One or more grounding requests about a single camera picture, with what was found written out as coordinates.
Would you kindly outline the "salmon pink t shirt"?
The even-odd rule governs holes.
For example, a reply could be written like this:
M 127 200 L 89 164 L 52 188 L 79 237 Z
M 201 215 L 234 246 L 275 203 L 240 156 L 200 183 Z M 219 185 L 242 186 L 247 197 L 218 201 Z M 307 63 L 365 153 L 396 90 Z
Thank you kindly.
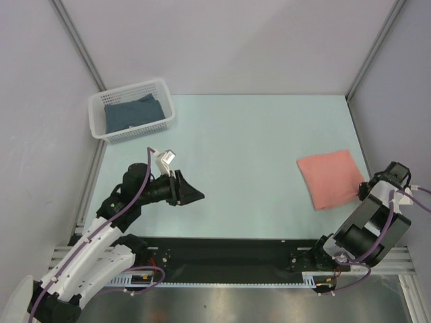
M 359 185 L 364 182 L 348 149 L 310 155 L 296 163 L 317 211 L 353 201 L 358 196 Z

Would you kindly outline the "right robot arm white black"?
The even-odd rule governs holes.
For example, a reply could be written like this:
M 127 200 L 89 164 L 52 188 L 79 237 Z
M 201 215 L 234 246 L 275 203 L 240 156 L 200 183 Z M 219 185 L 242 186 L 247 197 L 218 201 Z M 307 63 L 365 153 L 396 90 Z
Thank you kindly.
M 370 268 L 380 263 L 411 226 L 400 210 L 403 192 L 388 181 L 375 184 L 333 235 L 321 237 L 320 246 L 310 253 L 312 265 L 326 270 L 337 262 Z

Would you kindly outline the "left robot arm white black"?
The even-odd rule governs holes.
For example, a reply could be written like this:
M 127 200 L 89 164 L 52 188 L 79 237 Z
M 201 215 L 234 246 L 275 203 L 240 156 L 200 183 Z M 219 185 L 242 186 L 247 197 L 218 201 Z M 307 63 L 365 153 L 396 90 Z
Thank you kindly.
M 165 270 L 150 262 L 146 242 L 126 235 L 126 230 L 141 216 L 144 205 L 165 201 L 184 206 L 204 197 L 179 170 L 154 178 L 147 164 L 129 166 L 87 232 L 49 273 L 34 282 L 28 320 L 76 322 L 88 301 L 124 271 L 149 271 L 150 286 L 159 285 Z

